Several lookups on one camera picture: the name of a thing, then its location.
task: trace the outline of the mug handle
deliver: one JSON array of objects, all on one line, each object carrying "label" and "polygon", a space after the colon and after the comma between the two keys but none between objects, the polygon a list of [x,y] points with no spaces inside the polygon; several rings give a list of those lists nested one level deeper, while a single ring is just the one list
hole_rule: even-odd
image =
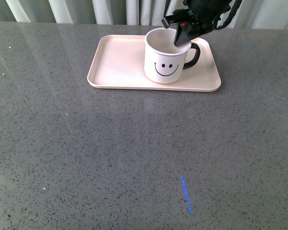
[{"label": "mug handle", "polygon": [[183,69],[187,69],[187,68],[194,66],[197,63],[198,59],[200,58],[201,49],[199,48],[199,46],[196,43],[192,42],[190,49],[196,49],[196,53],[195,53],[195,55],[191,61],[189,61],[183,65]]}]

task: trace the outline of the mug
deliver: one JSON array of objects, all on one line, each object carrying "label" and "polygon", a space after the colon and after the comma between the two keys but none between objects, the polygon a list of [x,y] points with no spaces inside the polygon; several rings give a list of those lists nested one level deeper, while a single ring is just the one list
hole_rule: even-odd
[{"label": "mug", "polygon": [[[174,45],[176,30],[157,28],[145,36],[144,71],[146,76],[160,84],[170,84],[181,76],[182,70],[194,66],[201,54],[196,43],[188,41],[178,47]],[[188,51],[196,49],[190,62],[185,63]]]}]

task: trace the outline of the pink tray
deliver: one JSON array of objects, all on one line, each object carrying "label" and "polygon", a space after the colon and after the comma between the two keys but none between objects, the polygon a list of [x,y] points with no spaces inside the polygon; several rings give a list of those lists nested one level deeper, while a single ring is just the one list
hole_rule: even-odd
[{"label": "pink tray", "polygon": [[[192,40],[201,49],[194,67],[182,71],[181,77],[171,84],[158,84],[144,73],[145,42],[141,35],[108,35],[98,45],[88,82],[96,88],[171,90],[212,92],[221,85],[221,79],[208,42],[201,38]],[[194,55],[191,49],[187,61]]]}]

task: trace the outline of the curtain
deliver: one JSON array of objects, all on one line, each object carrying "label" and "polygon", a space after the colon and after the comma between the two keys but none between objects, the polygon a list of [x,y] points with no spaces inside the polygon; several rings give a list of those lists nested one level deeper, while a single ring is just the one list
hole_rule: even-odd
[{"label": "curtain", "polygon": [[[161,25],[183,0],[0,0],[0,21]],[[222,23],[228,14],[222,16]],[[243,0],[229,28],[288,29],[288,0]]]}]

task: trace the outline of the blue line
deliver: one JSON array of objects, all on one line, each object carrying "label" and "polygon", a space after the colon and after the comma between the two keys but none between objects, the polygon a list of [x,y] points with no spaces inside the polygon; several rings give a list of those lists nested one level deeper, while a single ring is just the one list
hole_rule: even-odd
[{"label": "blue line", "polygon": [[193,210],[192,210],[192,208],[191,208],[191,202],[190,202],[190,199],[189,199],[187,186],[186,186],[186,184],[185,184],[185,182],[184,182],[183,176],[181,177],[181,182],[182,182],[184,194],[186,195],[186,199],[187,199],[187,204],[188,204],[188,207],[189,207],[189,211],[190,211],[190,213],[192,214]]}]

